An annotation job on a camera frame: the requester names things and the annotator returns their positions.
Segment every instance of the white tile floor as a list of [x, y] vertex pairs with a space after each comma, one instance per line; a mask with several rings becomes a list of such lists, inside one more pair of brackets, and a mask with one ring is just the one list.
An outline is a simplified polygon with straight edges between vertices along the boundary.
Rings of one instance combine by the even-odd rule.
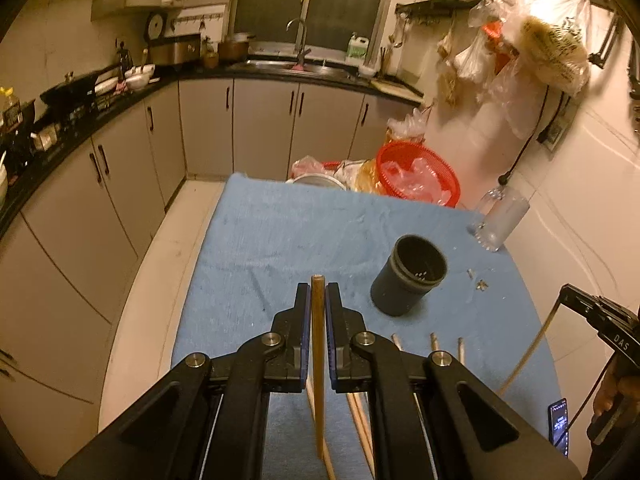
[[193, 269], [224, 186], [185, 182], [146, 252], [111, 350], [99, 430], [168, 372]]

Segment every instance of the black cup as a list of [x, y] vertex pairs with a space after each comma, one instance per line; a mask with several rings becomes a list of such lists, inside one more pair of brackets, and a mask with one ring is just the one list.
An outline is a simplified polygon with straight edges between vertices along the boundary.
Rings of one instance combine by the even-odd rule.
[[446, 275], [447, 261], [435, 245], [421, 236], [405, 235], [373, 281], [371, 299], [385, 314], [402, 316]]

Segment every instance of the phone screen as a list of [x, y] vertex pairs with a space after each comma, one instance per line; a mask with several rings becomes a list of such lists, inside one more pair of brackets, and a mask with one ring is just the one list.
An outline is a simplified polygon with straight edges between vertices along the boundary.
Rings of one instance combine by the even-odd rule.
[[569, 456], [569, 433], [564, 432], [569, 425], [569, 412], [566, 399], [558, 400], [549, 406], [549, 441], [554, 444], [564, 456]]

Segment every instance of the glass mug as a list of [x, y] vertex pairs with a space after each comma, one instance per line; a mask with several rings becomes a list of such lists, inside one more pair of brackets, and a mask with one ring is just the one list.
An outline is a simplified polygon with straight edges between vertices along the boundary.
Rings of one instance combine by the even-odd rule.
[[529, 201], [509, 186], [494, 187], [478, 204], [469, 232], [488, 251], [497, 251], [529, 210]]

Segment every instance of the blue cloth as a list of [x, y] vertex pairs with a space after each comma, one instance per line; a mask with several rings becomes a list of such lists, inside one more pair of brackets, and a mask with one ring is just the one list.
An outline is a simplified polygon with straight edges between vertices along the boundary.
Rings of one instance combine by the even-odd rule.
[[[274, 314], [293, 305], [298, 282], [324, 274], [338, 282], [342, 304], [369, 330], [397, 333], [403, 349], [430, 353], [430, 333], [496, 390], [540, 329], [529, 293], [505, 249], [484, 250], [467, 232], [469, 213], [395, 198], [251, 180], [228, 180], [198, 257], [182, 312], [172, 365], [187, 354], [234, 352], [268, 332]], [[369, 288], [395, 241], [419, 234], [447, 257], [449, 272], [409, 314], [391, 318], [372, 304]], [[475, 276], [469, 277], [467, 269]], [[476, 289], [478, 280], [488, 288]], [[339, 479], [370, 480], [344, 395], [326, 378], [326, 440]], [[506, 396], [547, 436], [546, 407], [560, 398], [548, 344], [540, 345]], [[306, 394], [272, 394], [263, 476], [325, 479], [316, 458]]]

